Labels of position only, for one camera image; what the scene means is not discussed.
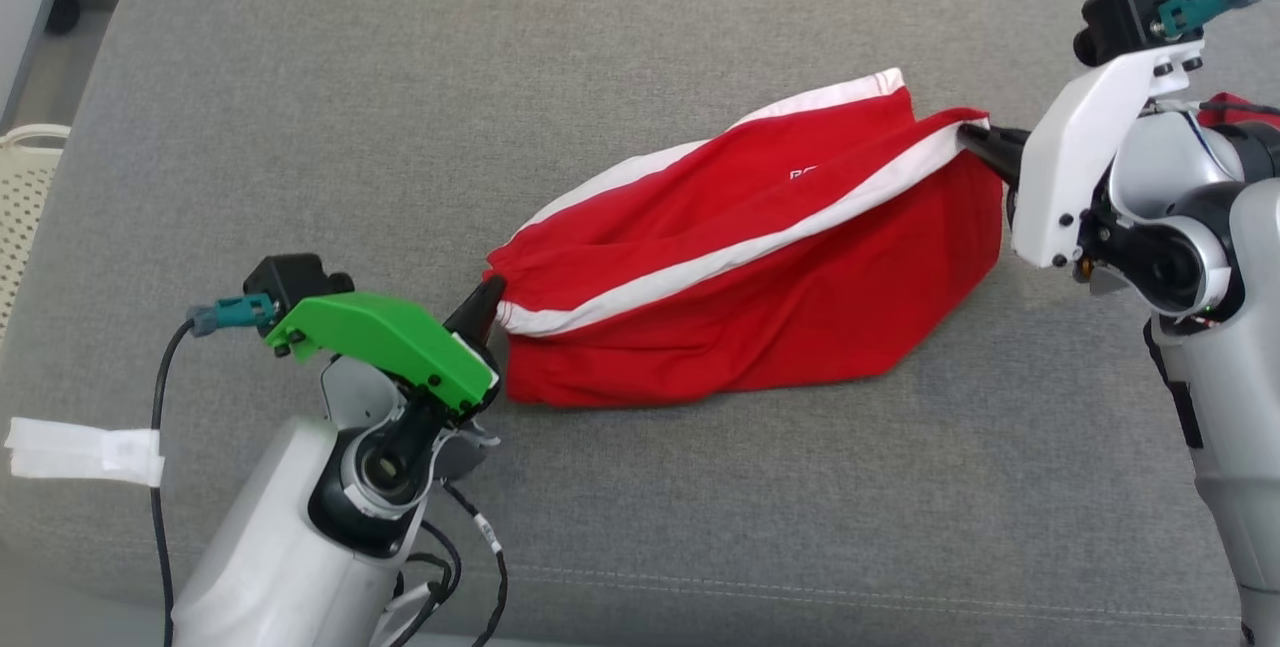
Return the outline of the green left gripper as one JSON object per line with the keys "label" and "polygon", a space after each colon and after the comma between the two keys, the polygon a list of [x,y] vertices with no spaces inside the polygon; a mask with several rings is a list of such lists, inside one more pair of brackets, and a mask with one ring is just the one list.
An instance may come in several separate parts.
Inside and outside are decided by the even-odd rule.
{"label": "green left gripper", "polygon": [[481,356],[506,279],[485,277],[444,325],[416,302],[380,293],[348,292],[301,300],[264,336],[298,361],[329,351],[428,389],[457,419],[466,419],[499,386],[495,368]]}

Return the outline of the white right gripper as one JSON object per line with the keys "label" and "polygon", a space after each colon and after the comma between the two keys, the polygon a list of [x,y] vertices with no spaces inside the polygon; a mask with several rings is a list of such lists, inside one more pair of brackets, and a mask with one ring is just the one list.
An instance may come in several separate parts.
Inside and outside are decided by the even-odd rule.
{"label": "white right gripper", "polygon": [[1069,82],[1030,132],[965,123],[963,149],[977,155],[1010,190],[1018,190],[1011,246],[1024,261],[1050,268],[1073,258],[1078,229],[1061,224],[1092,202],[1128,132],[1152,97],[1188,88],[1185,61],[1204,41],[1116,56]]}

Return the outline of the red jersey with white sleeves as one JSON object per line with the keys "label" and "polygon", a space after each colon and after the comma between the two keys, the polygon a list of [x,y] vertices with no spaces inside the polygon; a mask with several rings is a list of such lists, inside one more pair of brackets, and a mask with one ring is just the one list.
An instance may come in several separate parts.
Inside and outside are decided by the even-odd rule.
{"label": "red jersey with white sleeves", "polygon": [[1256,104],[1234,94],[1221,92],[1198,104],[1196,119],[1206,127],[1260,122],[1280,129],[1280,106]]}

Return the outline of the red shorts with white stripe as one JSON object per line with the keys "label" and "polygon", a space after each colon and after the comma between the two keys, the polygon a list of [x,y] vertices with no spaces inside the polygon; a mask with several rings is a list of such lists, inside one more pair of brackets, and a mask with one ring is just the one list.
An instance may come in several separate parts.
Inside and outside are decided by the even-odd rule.
{"label": "red shorts with white stripe", "polygon": [[488,259],[506,392],[650,407],[883,375],[991,273],[1004,183],[918,117],[896,68],[636,155],[549,201]]}

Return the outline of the grey fabric sofa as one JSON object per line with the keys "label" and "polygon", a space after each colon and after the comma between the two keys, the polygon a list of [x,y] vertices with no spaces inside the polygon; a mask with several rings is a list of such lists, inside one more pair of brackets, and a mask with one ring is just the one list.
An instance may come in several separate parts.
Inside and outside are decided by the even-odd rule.
{"label": "grey fabric sofa", "polygon": [[[186,310],[265,255],[448,314],[539,208],[804,90],[1033,126],[1084,0],[119,0],[0,350],[0,545],[148,611],[137,486],[13,478],[13,416],[148,424]],[[1236,647],[1236,591],[1129,293],[1010,252],[888,375],[654,410],[499,402],[465,480],[507,639]]]}

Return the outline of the white tape tag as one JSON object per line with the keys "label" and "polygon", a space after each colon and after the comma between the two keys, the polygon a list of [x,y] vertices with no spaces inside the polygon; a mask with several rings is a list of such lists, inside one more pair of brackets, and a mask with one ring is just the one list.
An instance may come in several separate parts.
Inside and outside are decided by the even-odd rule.
{"label": "white tape tag", "polygon": [[106,430],[14,416],[4,447],[26,479],[114,480],[157,488],[165,457],[152,429]]}

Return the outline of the cream perforated laundry basket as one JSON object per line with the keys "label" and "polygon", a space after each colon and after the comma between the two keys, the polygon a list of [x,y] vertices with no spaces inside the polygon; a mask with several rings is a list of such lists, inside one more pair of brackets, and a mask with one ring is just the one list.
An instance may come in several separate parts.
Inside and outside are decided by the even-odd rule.
{"label": "cream perforated laundry basket", "polygon": [[0,342],[3,341],[68,126],[31,124],[0,135]]}

